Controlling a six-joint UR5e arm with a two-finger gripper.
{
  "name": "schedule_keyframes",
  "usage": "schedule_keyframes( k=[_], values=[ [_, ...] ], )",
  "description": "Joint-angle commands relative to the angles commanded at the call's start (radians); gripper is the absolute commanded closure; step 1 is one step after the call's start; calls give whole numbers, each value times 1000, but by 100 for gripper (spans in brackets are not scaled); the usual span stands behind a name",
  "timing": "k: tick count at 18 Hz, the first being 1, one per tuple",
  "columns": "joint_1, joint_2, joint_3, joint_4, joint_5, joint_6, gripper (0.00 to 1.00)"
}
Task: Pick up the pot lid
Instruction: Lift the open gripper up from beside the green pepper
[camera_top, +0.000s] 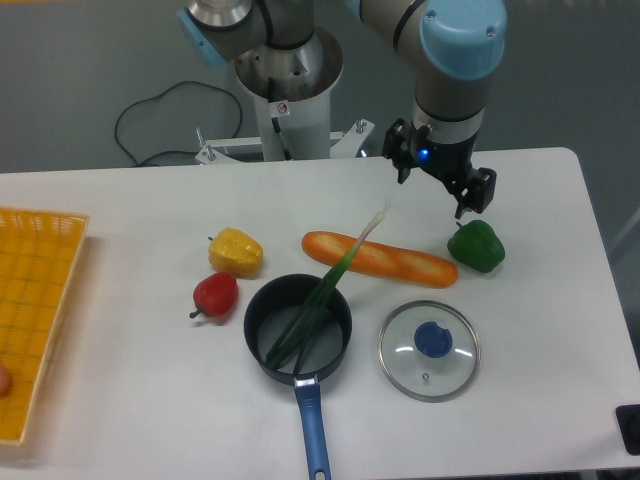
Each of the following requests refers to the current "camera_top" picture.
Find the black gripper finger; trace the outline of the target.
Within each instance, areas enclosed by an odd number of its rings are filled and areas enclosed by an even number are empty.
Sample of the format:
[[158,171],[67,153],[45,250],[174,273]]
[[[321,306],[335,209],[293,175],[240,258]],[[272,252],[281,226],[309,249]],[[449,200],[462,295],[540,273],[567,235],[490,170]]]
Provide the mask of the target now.
[[471,168],[454,183],[454,197],[457,201],[455,218],[461,219],[465,212],[482,214],[492,202],[495,193],[497,173],[489,168]]
[[384,137],[382,156],[389,159],[397,171],[397,182],[403,184],[411,170],[417,167],[410,150],[411,127],[398,118],[387,130]]

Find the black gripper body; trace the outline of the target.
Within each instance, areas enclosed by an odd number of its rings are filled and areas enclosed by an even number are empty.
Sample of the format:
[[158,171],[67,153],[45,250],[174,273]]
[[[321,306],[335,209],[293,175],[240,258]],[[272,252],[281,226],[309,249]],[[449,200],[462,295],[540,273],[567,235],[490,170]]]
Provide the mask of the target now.
[[405,168],[420,169],[439,180],[450,194],[462,196],[473,178],[470,157],[475,139],[475,115],[454,120],[415,112]]

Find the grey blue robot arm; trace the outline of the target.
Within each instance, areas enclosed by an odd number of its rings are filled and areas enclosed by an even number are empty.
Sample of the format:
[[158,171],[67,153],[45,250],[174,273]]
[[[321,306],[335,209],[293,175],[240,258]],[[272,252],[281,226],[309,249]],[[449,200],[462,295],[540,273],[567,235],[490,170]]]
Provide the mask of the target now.
[[[482,213],[497,175],[471,156],[505,49],[500,1],[353,1],[358,19],[416,77],[413,113],[386,131],[382,154],[400,180],[418,168],[455,198],[458,214]],[[309,1],[191,1],[178,18],[201,58],[232,63],[254,100],[268,161],[330,154],[330,93],[343,71],[337,40]]]

